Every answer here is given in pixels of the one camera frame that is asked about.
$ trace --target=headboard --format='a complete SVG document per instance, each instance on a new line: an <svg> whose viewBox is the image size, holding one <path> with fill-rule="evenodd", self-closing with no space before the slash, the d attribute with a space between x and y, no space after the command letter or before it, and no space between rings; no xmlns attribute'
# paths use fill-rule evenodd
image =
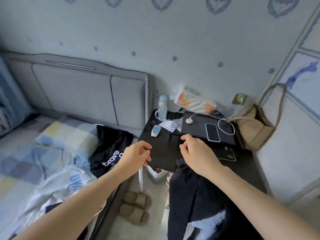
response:
<svg viewBox="0 0 320 240"><path fill-rule="evenodd" d="M153 77L147 73L52 54L3 55L29 103L41 114L67 114L135 135L148 121Z"/></svg>

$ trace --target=bottle handle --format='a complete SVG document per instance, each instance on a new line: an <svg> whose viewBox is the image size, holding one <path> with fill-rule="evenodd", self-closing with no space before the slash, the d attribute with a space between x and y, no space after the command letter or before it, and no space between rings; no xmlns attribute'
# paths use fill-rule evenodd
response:
<svg viewBox="0 0 320 240"><path fill-rule="evenodd" d="M156 119L159 119L159 117L157 116L157 113L159 112L159 110L160 110L160 109L157 109L157 110L154 112L154 116L155 116Z"/></svg>

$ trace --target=table leg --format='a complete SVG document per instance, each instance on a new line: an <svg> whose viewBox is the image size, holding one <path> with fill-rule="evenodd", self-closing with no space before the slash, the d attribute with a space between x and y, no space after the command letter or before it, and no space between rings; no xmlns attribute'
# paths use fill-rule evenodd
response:
<svg viewBox="0 0 320 240"><path fill-rule="evenodd" d="M143 192L143 174L142 174L142 168L139 169L139 186L140 186L140 192Z"/></svg>

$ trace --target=brown bag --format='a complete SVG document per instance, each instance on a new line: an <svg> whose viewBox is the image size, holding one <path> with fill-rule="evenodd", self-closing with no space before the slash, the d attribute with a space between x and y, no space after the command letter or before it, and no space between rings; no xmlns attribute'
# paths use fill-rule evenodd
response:
<svg viewBox="0 0 320 240"><path fill-rule="evenodd" d="M268 92L274 89L276 86L279 86L283 89L282 97L279 103L278 117L275 125L273 125L265 116L261 104L268 94ZM273 132L276 130L282 115L282 105L287 92L287 87L283 83L276 83L271 85L262 95L258 104L249 104L244 106L236 114L236 117L233 117L228 120L228 122L238 120L238 127L240 133L246 143L245 147L252 151L258 151L272 136ZM242 116L237 117L245 109L248 111Z"/></svg>

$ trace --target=forearm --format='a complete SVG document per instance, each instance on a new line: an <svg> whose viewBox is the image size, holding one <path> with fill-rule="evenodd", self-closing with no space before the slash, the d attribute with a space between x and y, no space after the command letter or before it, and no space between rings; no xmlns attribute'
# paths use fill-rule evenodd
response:
<svg viewBox="0 0 320 240"><path fill-rule="evenodd" d="M214 172L208 179L238 206L264 239L320 239L311 225L229 168Z"/></svg>
<svg viewBox="0 0 320 240"><path fill-rule="evenodd" d="M77 239L112 191L125 178L117 167L86 186L63 204L45 214L16 240L73 240Z"/></svg>

